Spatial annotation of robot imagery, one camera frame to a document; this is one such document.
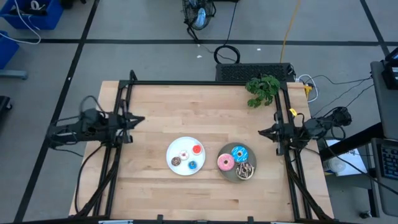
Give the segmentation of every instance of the food item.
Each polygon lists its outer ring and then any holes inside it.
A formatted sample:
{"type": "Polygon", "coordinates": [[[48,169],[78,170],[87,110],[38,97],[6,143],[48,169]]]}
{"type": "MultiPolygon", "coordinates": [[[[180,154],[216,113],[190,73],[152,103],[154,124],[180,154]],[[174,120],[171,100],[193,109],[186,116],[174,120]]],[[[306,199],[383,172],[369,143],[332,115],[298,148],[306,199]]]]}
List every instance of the food item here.
{"type": "Polygon", "coordinates": [[[246,162],[248,159],[248,150],[243,146],[235,146],[231,153],[235,162],[246,162]]]}
{"type": "Polygon", "coordinates": [[[179,156],[181,160],[187,160],[189,158],[189,153],[186,150],[182,150],[179,156]]]}
{"type": "Polygon", "coordinates": [[[178,166],[178,165],[180,165],[181,164],[181,159],[179,158],[179,157],[174,157],[173,159],[172,159],[172,165],[173,166],[178,166]]]}
{"type": "Polygon", "coordinates": [[[239,163],[236,168],[236,175],[242,180],[250,179],[254,174],[254,167],[248,162],[239,163]]]}
{"type": "Polygon", "coordinates": [[[234,167],[235,161],[230,154],[225,153],[218,157],[217,165],[222,171],[229,171],[234,167]]]}
{"type": "Polygon", "coordinates": [[[201,154],[201,146],[200,145],[196,145],[192,148],[192,152],[194,155],[200,155],[201,154]]]}
{"type": "Polygon", "coordinates": [[[198,166],[198,164],[197,164],[195,161],[191,161],[191,162],[188,163],[188,167],[189,167],[189,169],[191,169],[191,170],[196,169],[197,166],[198,166]]]}

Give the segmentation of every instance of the gray floor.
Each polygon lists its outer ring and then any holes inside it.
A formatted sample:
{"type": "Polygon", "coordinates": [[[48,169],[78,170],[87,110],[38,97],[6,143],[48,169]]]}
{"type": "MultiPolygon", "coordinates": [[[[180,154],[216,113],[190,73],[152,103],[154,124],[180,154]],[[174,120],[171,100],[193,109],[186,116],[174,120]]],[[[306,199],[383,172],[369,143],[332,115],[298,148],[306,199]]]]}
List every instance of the gray floor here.
{"type": "MultiPolygon", "coordinates": [[[[395,0],[367,0],[385,41],[398,39],[395,0]]],[[[231,40],[283,40],[296,1],[241,0],[236,9],[231,40]]],[[[79,39],[93,0],[76,2],[65,11],[53,31],[40,31],[45,39],[79,39]]],[[[233,3],[218,2],[217,15],[210,25],[198,32],[201,39],[225,39],[233,3]]],[[[181,0],[101,0],[89,39],[185,40],[181,0]]],[[[0,29],[12,37],[34,38],[29,31],[14,30],[0,19],[0,29]]],[[[289,40],[377,41],[359,0],[303,0],[289,40]]],[[[218,45],[206,45],[214,50],[218,45]]],[[[278,62],[280,45],[235,45],[242,63],[278,62]]],[[[0,95],[14,100],[14,109],[5,120],[0,135],[0,223],[13,221],[34,163],[44,140],[59,94],[67,77],[77,44],[21,45],[6,68],[27,70],[29,79],[0,81],[0,95]]],[[[220,52],[233,57],[231,52],[220,52]]],[[[297,74],[326,75],[335,82],[367,78],[370,62],[384,57],[379,46],[306,46],[288,45],[285,62],[294,65],[297,74]]],[[[214,80],[213,55],[194,44],[85,44],[78,62],[62,117],[77,114],[78,104],[86,95],[98,95],[101,82],[128,77],[134,69],[140,80],[214,80]]],[[[320,90],[318,100],[310,103],[314,114],[323,105],[349,89],[352,84],[331,85],[326,79],[315,80],[320,90]]],[[[366,81],[345,97],[326,107],[346,106],[366,81]]],[[[353,123],[346,128],[352,135],[379,122],[374,89],[364,92],[349,108],[353,123]]],[[[73,147],[83,153],[85,145],[73,147]]],[[[81,159],[72,154],[49,151],[30,201],[25,221],[62,218],[68,215],[81,159]]],[[[360,220],[358,212],[369,209],[365,190],[327,178],[335,217],[347,222],[394,223],[398,218],[360,220]]]]}

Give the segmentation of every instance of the wooden table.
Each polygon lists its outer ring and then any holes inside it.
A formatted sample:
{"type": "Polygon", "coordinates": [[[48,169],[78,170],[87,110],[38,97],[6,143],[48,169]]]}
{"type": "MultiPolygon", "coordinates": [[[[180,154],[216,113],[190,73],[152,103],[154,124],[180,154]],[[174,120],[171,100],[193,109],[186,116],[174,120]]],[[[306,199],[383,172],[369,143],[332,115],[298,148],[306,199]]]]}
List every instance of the wooden table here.
{"type": "MultiPolygon", "coordinates": [[[[118,82],[102,84],[99,102],[105,111],[113,110],[117,86],[118,82]]],[[[302,84],[288,87],[292,108],[308,119],[302,84]]],[[[133,86],[130,111],[146,119],[131,131],[134,143],[123,146],[111,218],[153,220],[163,214],[165,220],[245,221],[253,216],[256,221],[293,221],[284,158],[276,156],[276,143],[257,133],[274,124],[275,104],[252,109],[246,104],[250,97],[243,86],[133,86]],[[165,159],[169,144],[182,136],[198,139],[206,150],[204,166],[188,177],[173,173],[165,159]],[[216,166],[218,151],[229,142],[244,143],[256,153],[256,173],[242,184],[225,180],[216,166]]],[[[89,142],[85,157],[98,146],[89,142]]],[[[315,141],[308,147],[318,150],[315,141]]],[[[104,152],[85,166],[80,208],[98,186],[104,152]]],[[[302,163],[308,191],[333,217],[319,156],[304,150],[302,163]]],[[[297,198],[305,217],[301,194],[297,198]]],[[[75,213],[73,206],[70,213],[75,213]]]]}

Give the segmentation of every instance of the white plate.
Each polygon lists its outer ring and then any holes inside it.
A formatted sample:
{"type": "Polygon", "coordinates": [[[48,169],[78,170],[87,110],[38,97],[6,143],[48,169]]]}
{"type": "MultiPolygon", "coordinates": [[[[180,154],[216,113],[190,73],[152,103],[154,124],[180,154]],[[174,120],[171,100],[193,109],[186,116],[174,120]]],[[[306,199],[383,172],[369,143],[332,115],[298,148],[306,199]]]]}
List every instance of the white plate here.
{"type": "Polygon", "coordinates": [[[194,138],[191,138],[191,137],[180,137],[180,138],[174,140],[169,145],[169,148],[167,149],[167,152],[166,152],[167,165],[169,165],[169,168],[173,172],[175,172],[176,174],[180,174],[180,175],[192,175],[192,174],[198,172],[201,169],[201,167],[203,166],[203,164],[205,163],[205,159],[206,159],[205,148],[200,143],[200,141],[198,141],[194,138]],[[195,145],[200,145],[200,147],[202,149],[201,154],[198,156],[194,155],[192,152],[192,148],[195,145]],[[172,159],[176,156],[178,157],[178,155],[180,154],[180,152],[182,150],[186,150],[189,153],[189,158],[184,161],[181,160],[181,163],[179,166],[173,166],[172,159]],[[188,167],[188,163],[192,160],[196,161],[196,163],[197,163],[197,168],[194,170],[191,170],[188,167]]]}

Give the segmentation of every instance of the gray plate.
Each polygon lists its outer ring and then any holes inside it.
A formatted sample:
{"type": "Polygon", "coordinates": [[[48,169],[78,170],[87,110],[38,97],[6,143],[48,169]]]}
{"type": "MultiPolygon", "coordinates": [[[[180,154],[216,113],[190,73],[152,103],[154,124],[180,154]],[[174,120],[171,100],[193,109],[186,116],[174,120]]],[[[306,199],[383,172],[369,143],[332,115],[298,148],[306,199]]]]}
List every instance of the gray plate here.
{"type": "MultiPolygon", "coordinates": [[[[243,146],[248,150],[248,160],[247,162],[249,162],[253,167],[254,167],[254,172],[256,172],[256,167],[257,167],[257,160],[256,160],[256,155],[254,155],[254,152],[245,144],[242,143],[229,143],[227,145],[225,145],[220,152],[218,153],[217,158],[219,158],[220,155],[227,153],[227,154],[231,154],[232,149],[235,146],[243,146]]],[[[221,174],[227,178],[229,181],[231,182],[235,182],[235,183],[241,183],[244,182],[245,180],[240,179],[237,175],[236,175],[236,166],[237,166],[237,162],[235,162],[234,167],[229,170],[229,171],[222,171],[220,168],[218,168],[218,170],[221,172],[221,174]]]]}

